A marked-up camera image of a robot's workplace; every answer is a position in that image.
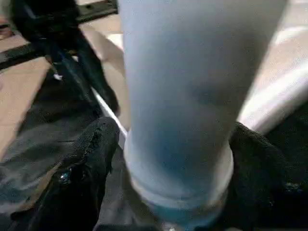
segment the tan floor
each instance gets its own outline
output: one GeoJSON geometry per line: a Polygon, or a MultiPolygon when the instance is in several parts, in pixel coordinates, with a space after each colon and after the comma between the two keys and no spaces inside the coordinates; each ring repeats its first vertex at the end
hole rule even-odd
{"type": "MultiPolygon", "coordinates": [[[[117,15],[95,20],[89,24],[104,35],[120,30],[117,15]]],[[[26,41],[20,36],[1,40],[0,52],[25,43],[26,41]]],[[[49,64],[45,59],[38,58],[10,67],[0,73],[0,159],[7,145],[14,138],[15,131],[23,120],[48,68],[49,64]]],[[[116,74],[108,64],[106,69],[108,75],[116,74]]]]}

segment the black pants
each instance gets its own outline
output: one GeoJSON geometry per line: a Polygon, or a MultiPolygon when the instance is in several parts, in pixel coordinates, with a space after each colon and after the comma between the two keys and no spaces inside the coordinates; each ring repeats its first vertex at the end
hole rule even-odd
{"type": "MultiPolygon", "coordinates": [[[[234,175],[228,200],[215,226],[308,228],[308,104],[267,137],[237,124],[230,139],[234,175]]],[[[0,163],[0,228],[12,224],[8,214],[20,208],[44,176],[72,153],[81,132],[101,114],[75,95],[71,86],[52,73],[36,95],[16,140],[0,163]]],[[[137,230],[121,188],[125,168],[117,149],[112,173],[94,230],[137,230]]]]}

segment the black fabric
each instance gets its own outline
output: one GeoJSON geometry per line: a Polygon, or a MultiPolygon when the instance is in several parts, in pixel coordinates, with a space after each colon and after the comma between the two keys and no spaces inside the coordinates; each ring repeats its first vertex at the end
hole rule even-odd
{"type": "Polygon", "coordinates": [[[32,209],[13,214],[10,231],[92,230],[118,143],[116,122],[102,117],[74,142],[32,209]]]}
{"type": "MultiPolygon", "coordinates": [[[[1,212],[16,208],[31,196],[46,173],[76,149],[73,143],[81,132],[100,116],[96,108],[70,93],[70,87],[48,77],[37,94],[17,139],[0,164],[1,212]]],[[[216,227],[308,228],[306,109],[301,108],[270,132],[270,142],[236,125],[230,140],[234,175],[216,227]]],[[[121,188],[124,167],[122,151],[117,149],[95,231],[151,230],[137,227],[125,201],[121,188]]],[[[0,219],[5,223],[7,216],[0,219]]]]}
{"type": "Polygon", "coordinates": [[[81,132],[100,114],[74,94],[72,86],[53,78],[38,91],[17,137],[0,162],[0,230],[7,215],[19,208],[45,174],[72,151],[81,132]]]}

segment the metal bar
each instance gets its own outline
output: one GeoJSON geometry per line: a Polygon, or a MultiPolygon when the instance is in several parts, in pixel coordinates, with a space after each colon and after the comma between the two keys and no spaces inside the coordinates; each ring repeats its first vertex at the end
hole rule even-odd
{"type": "MultiPolygon", "coordinates": [[[[78,23],[89,22],[117,13],[116,0],[102,0],[78,6],[80,17],[78,23]]],[[[0,70],[21,64],[43,56],[44,53],[34,48],[31,43],[9,49],[0,53],[0,70]]]]}
{"type": "Polygon", "coordinates": [[[31,43],[3,51],[0,53],[0,70],[39,58],[43,55],[31,43]]]}

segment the black metal frame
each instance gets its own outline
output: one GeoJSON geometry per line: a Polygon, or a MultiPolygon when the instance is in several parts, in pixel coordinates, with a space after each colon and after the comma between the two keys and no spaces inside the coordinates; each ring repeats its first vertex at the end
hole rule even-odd
{"type": "MultiPolygon", "coordinates": [[[[80,17],[77,20],[80,24],[117,13],[116,0],[102,0],[81,5],[78,8],[80,17]]],[[[3,51],[0,53],[0,70],[39,58],[43,55],[31,43],[3,51]]]]}

